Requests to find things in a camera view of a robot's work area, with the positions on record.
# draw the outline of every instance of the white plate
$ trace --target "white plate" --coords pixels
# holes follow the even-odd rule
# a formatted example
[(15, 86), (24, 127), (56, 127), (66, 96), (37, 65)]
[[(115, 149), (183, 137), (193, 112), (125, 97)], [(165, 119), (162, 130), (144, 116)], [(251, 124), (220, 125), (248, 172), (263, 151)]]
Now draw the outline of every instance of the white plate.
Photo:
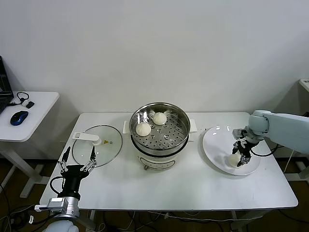
[(203, 138), (203, 148), (209, 160), (222, 171), (233, 175), (248, 175), (253, 173), (260, 165), (261, 158), (252, 156), (249, 163), (240, 168), (233, 168), (227, 157), (232, 154), (233, 143), (236, 141), (232, 135), (233, 129), (229, 126), (213, 127)]

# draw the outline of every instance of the stainless steel steamer basket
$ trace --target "stainless steel steamer basket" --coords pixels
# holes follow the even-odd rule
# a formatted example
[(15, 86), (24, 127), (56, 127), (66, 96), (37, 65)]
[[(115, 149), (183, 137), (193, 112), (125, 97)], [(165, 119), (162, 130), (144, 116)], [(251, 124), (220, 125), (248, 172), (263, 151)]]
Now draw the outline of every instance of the stainless steel steamer basket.
[[(167, 116), (164, 125), (153, 123), (155, 113), (162, 112)], [(151, 133), (147, 136), (139, 136), (136, 126), (141, 122), (147, 122), (151, 126)], [(151, 157), (168, 157), (175, 155), (187, 143), (190, 131), (190, 120), (187, 114), (179, 107), (155, 102), (138, 109), (130, 119), (130, 132), (134, 145), (144, 154)]]

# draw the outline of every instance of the robotic arm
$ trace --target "robotic arm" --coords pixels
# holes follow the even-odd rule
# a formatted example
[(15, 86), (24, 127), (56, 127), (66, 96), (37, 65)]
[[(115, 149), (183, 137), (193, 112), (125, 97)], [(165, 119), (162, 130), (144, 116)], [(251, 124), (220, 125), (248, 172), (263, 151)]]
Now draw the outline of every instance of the robotic arm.
[(244, 129), (234, 129), (232, 154), (240, 152), (238, 167), (250, 161), (253, 147), (264, 140), (288, 147), (300, 153), (309, 154), (309, 118), (289, 114), (275, 114), (270, 111), (256, 110), (249, 117)]
[(69, 153), (70, 147), (63, 154), (61, 161), (58, 161), (61, 168), (60, 174), (65, 181), (62, 191), (56, 198), (49, 199), (47, 205), (35, 206), (37, 212), (50, 210), (52, 213), (57, 213), (55, 218), (61, 219), (51, 223), (45, 232), (78, 232), (78, 228), (71, 221), (77, 221), (91, 230), (95, 228), (93, 221), (80, 216), (78, 208), (78, 202), (81, 198), (81, 195), (78, 193), (81, 180), (86, 178), (97, 165), (95, 147), (92, 148), (90, 160), (85, 165), (67, 166)]

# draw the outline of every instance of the steamed bun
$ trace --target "steamed bun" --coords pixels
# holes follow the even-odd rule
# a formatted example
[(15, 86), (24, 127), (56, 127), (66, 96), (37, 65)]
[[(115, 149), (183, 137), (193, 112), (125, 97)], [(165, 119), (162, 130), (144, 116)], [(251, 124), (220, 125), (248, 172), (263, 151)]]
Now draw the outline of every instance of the steamed bun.
[(141, 122), (136, 126), (136, 133), (139, 136), (147, 136), (151, 132), (151, 126), (146, 122)]
[(227, 157), (227, 160), (229, 162), (229, 164), (233, 167), (233, 168), (240, 168), (241, 166), (237, 167), (237, 164), (240, 161), (240, 157), (241, 154), (238, 152), (236, 152), (235, 154), (232, 154), (230, 156)]
[(163, 125), (166, 123), (166, 115), (164, 113), (155, 113), (153, 117), (153, 122), (157, 125)]

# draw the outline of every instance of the glass lid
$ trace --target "glass lid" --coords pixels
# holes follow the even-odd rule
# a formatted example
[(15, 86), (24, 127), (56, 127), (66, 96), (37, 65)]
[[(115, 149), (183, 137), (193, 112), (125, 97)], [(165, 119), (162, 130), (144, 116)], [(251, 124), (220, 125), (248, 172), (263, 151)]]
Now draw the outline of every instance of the glass lid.
[[(122, 147), (122, 137), (116, 128), (107, 125), (95, 126), (84, 133), (97, 135), (102, 140), (99, 145), (95, 146), (96, 167), (111, 162), (118, 155)], [(75, 161), (81, 165), (87, 164), (93, 146), (92, 141), (76, 140), (72, 150)]]

